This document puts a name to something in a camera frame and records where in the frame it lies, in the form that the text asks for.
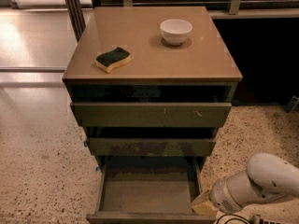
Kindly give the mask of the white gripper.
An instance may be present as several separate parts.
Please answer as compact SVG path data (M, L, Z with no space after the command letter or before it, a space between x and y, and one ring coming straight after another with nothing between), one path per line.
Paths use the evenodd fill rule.
M250 204L273 201L274 197L274 193L257 186L242 171L217 180L211 190L207 189L192 201L192 210L201 216L215 217L219 209L232 214Z

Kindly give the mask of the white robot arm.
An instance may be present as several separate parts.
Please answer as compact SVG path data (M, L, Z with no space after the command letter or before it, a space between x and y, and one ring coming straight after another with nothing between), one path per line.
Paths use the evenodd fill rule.
M285 197L299 198L299 169L283 159L256 153L247 167L218 179L192 201L192 210L206 217L218 211L233 214L250 204L281 203Z

